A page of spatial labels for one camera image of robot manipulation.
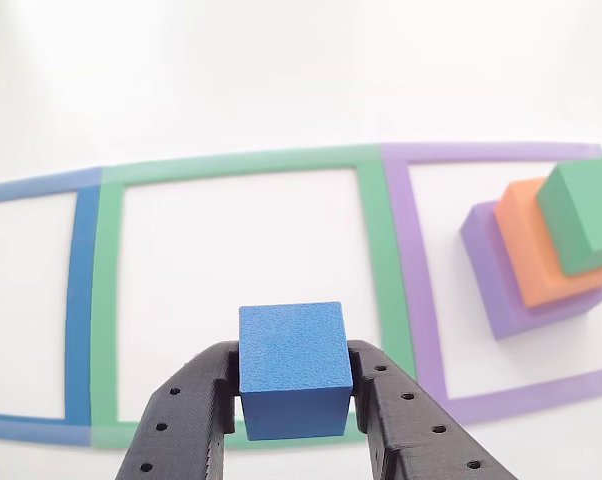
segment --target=blue cube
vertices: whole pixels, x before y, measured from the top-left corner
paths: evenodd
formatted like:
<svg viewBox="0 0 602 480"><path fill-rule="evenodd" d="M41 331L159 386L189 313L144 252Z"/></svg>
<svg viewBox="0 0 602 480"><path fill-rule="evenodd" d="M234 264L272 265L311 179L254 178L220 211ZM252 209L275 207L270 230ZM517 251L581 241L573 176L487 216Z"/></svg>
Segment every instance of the blue cube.
<svg viewBox="0 0 602 480"><path fill-rule="evenodd" d="M248 439L343 435L352 371L341 304L241 307L239 317Z"/></svg>

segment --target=green cube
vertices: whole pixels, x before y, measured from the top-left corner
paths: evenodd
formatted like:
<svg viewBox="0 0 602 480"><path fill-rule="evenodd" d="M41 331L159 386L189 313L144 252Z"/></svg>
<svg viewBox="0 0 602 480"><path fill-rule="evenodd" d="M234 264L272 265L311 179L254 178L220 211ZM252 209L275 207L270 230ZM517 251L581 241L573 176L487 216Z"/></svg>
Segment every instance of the green cube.
<svg viewBox="0 0 602 480"><path fill-rule="evenodd" d="M602 267L602 158L560 163L537 193L563 273Z"/></svg>

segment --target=orange cube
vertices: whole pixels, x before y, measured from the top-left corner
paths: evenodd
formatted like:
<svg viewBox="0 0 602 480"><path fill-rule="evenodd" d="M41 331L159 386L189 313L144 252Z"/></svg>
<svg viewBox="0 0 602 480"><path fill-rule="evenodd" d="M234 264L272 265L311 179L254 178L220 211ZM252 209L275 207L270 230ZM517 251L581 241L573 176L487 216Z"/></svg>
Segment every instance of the orange cube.
<svg viewBox="0 0 602 480"><path fill-rule="evenodd" d="M602 268L570 277L563 274L536 201L544 181L535 178L511 183L494 211L526 307L602 286Z"/></svg>

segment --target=stacked blocks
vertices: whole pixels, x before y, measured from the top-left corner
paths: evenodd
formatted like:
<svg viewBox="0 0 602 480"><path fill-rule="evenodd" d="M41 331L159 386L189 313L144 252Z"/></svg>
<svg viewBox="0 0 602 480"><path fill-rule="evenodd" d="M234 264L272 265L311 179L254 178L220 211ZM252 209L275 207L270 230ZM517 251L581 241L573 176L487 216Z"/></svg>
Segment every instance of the stacked blocks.
<svg viewBox="0 0 602 480"><path fill-rule="evenodd" d="M474 206L461 229L496 339L586 313L602 302L601 287L539 307L527 308L523 304L494 216L496 205L497 202L487 202Z"/></svg>
<svg viewBox="0 0 602 480"><path fill-rule="evenodd" d="M602 159L511 183L461 235L495 338L586 313L602 302Z"/></svg>
<svg viewBox="0 0 602 480"><path fill-rule="evenodd" d="M248 439L343 435L352 372L341 304L242 307L239 317Z"/></svg>
<svg viewBox="0 0 602 480"><path fill-rule="evenodd" d="M602 158L557 165L537 202L563 272L602 268Z"/></svg>

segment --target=white surface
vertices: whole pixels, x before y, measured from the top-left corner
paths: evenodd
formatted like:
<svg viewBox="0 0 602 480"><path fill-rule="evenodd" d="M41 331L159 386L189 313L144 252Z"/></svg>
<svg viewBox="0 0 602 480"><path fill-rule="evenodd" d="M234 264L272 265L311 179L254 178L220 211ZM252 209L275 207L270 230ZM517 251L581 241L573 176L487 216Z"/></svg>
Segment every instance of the white surface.
<svg viewBox="0 0 602 480"><path fill-rule="evenodd" d="M0 181L384 140L602 143L602 0L0 0ZM565 412L472 431L520 480L602 479L602 403ZM266 475L261 454L236 458L235 478ZM117 462L0 442L1 480L113 478Z"/></svg>
<svg viewBox="0 0 602 480"><path fill-rule="evenodd" d="M326 301L341 302L348 338L379 344L354 170L129 188L119 277L119 419L139 420L152 392L185 362L238 339L239 307Z"/></svg>
<svg viewBox="0 0 602 480"><path fill-rule="evenodd" d="M63 418L76 194L0 203L0 414Z"/></svg>
<svg viewBox="0 0 602 480"><path fill-rule="evenodd" d="M459 233L472 206L498 200L511 181L544 176L551 168L549 163L410 167L452 398L602 369L602 304L578 318L496 342Z"/></svg>

